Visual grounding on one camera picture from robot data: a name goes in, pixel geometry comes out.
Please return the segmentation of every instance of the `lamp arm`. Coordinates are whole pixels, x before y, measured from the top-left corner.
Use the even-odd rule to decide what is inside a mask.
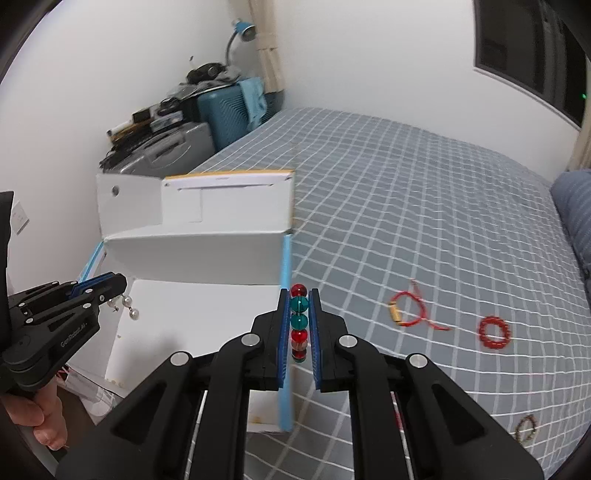
[[[226,47],[226,66],[230,65],[230,47],[232,46],[232,42],[234,41],[234,38],[236,38],[236,35],[238,35],[238,32],[234,30],[230,40],[228,40],[228,46]]]

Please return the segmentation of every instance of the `white wall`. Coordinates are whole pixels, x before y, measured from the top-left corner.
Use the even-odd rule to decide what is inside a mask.
[[[275,0],[287,106],[376,115],[504,153],[554,179],[577,130],[474,71],[473,0]]]
[[[0,85],[0,190],[30,224],[10,244],[16,290],[75,278],[100,240],[95,173],[105,132],[159,102],[194,64],[223,61],[220,0],[63,0]]]

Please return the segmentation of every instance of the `glass bead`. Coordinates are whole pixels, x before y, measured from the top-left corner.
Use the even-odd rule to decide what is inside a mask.
[[[290,307],[296,313],[304,313],[308,309],[308,299],[302,296],[293,297]]]
[[[308,291],[306,290],[306,287],[303,286],[301,283],[296,283],[291,288],[291,296],[292,297],[305,297],[307,293],[308,293]]]
[[[290,323],[294,330],[303,330],[308,326],[308,318],[303,313],[294,313]]]
[[[303,362],[306,359],[306,350],[302,350],[301,352],[297,351],[297,350],[292,350],[291,351],[291,356],[293,357],[293,359],[297,362]]]
[[[306,350],[308,347],[308,340],[304,340],[301,343],[291,341],[291,348],[293,348],[296,352],[301,352],[302,350]]]
[[[291,339],[295,343],[302,343],[308,339],[308,331],[307,330],[292,330],[291,331]]]

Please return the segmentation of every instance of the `red string bracelet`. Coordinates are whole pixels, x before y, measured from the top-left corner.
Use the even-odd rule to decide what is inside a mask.
[[[413,289],[415,291],[415,293],[412,293],[410,291],[399,291],[394,297],[392,297],[390,299],[390,308],[392,310],[396,309],[397,310],[397,305],[396,305],[396,301],[400,298],[400,297],[411,297],[411,299],[413,299],[415,302],[417,302],[418,307],[420,309],[419,314],[417,315],[417,318],[415,318],[414,320],[410,321],[410,322],[399,322],[398,319],[396,317],[399,317],[399,315],[394,315],[394,320],[396,321],[396,323],[402,327],[411,327],[413,325],[416,325],[417,323],[419,323],[421,320],[426,320],[427,323],[433,327],[435,330],[451,330],[450,327],[442,327],[440,325],[438,325],[437,323],[435,323],[434,321],[432,321],[431,319],[429,319],[428,315],[427,315],[427,307],[425,306],[425,302],[423,301],[423,299],[421,298],[421,291],[418,288],[418,283],[416,280],[411,280],[411,284],[413,285]]]

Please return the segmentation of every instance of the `red beaded bracelet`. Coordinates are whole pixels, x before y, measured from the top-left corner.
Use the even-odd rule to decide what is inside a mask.
[[[486,335],[486,326],[487,325],[497,325],[503,331],[503,339],[502,340],[493,340],[489,336]],[[480,321],[480,326],[478,327],[478,336],[480,337],[480,341],[484,346],[488,348],[492,348],[494,350],[500,350],[501,348],[506,347],[509,345],[511,341],[511,330],[509,330],[509,325],[503,319],[495,316],[485,317]]]

